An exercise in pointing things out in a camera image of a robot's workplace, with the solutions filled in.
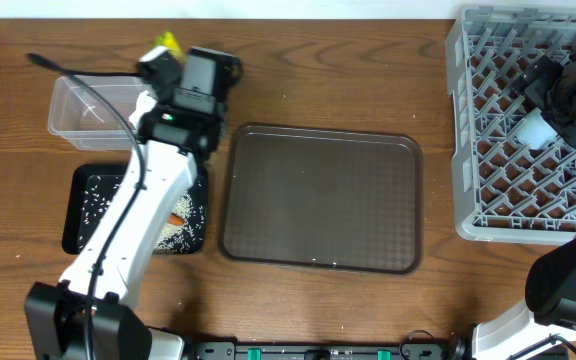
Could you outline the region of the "yellow green snack wrapper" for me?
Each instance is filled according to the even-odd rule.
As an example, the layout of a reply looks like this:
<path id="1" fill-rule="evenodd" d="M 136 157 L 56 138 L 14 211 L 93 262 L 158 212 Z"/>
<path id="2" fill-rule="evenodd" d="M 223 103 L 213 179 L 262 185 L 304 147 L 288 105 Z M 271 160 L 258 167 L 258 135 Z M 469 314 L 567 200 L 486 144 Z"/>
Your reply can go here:
<path id="1" fill-rule="evenodd" d="M 174 35 L 169 31 L 160 34 L 155 41 L 155 45 L 165 47 L 177 60 L 183 61 L 185 59 L 184 51 L 179 46 Z"/>

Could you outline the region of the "orange carrot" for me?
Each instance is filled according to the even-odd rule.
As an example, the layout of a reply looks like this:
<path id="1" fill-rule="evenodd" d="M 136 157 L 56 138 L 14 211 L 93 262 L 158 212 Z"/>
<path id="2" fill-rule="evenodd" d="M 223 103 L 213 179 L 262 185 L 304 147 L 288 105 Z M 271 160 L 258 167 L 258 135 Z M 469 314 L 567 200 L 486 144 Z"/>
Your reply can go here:
<path id="1" fill-rule="evenodd" d="M 183 226 L 185 221 L 183 218 L 177 216 L 174 213 L 171 213 L 167 220 L 167 223 L 173 226 Z"/>

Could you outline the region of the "white rice pile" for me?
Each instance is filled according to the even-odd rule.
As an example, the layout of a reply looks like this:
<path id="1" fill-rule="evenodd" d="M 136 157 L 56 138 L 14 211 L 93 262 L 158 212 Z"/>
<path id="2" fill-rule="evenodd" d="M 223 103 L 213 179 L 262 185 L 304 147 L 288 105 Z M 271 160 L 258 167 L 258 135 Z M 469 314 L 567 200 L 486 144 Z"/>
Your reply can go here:
<path id="1" fill-rule="evenodd" d="M 76 220 L 78 230 L 75 244 L 78 251 L 81 251 L 92 237 L 120 188 L 121 181 L 121 175 L 93 175 L 87 180 L 80 205 L 81 214 Z M 194 185 L 181 195 L 171 212 L 183 218 L 184 225 L 173 226 L 166 222 L 154 247 L 154 253 L 192 254 L 199 251 L 205 237 L 207 202 L 207 176 L 198 174 Z"/>

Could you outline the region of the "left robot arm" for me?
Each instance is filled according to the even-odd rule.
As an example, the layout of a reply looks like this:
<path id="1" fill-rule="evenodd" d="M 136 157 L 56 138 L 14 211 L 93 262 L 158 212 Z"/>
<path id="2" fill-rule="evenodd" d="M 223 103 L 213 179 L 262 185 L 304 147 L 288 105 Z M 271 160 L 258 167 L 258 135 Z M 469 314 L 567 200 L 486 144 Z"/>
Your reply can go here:
<path id="1" fill-rule="evenodd" d="M 92 237 L 55 285 L 35 283 L 24 311 L 39 359 L 181 359 L 184 339 L 135 314 L 160 233 L 199 165 L 217 149 L 227 97 L 243 75 L 229 53 L 193 47 L 179 62 L 165 46 L 142 56 L 137 75 L 155 104 L 131 125 L 115 107 L 132 154 Z"/>

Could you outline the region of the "light blue cup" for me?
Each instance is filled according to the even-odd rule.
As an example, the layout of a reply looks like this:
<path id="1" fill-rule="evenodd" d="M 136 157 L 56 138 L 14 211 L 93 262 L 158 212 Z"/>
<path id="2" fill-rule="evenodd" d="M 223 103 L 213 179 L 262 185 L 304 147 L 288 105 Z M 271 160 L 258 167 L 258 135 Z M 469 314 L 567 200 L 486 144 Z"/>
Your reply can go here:
<path id="1" fill-rule="evenodd" d="M 522 119 L 516 133 L 517 141 L 530 150 L 542 150 L 557 137 L 557 132 L 544 120 L 542 111 L 538 108 L 533 109 Z"/>

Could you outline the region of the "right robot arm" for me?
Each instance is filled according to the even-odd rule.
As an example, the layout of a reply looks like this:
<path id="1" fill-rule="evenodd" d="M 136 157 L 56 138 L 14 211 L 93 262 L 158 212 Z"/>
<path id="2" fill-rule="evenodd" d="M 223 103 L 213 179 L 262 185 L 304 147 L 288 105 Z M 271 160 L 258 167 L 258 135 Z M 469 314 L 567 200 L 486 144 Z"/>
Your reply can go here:
<path id="1" fill-rule="evenodd" d="M 529 359 L 576 341 L 576 11 L 468 8 L 446 41 L 455 227 L 537 244 L 522 299 L 454 359 Z"/>

